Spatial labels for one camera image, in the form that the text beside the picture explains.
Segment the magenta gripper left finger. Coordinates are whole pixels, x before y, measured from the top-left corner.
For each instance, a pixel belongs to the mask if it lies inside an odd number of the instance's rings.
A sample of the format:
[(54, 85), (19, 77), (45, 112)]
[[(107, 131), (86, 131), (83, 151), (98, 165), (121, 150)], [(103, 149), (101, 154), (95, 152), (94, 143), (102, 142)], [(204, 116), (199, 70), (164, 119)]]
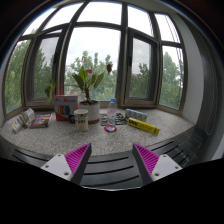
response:
[(91, 152), (91, 144), (88, 143), (65, 155), (56, 154), (42, 169), (79, 185)]

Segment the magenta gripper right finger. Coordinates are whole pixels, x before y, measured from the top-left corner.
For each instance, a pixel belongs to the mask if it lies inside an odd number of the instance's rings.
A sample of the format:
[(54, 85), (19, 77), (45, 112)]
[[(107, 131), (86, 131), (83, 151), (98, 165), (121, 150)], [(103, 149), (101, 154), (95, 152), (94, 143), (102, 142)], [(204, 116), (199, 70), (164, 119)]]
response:
[(138, 165), (144, 185), (182, 169), (182, 167), (167, 154), (158, 155), (137, 144), (133, 145), (132, 153)]

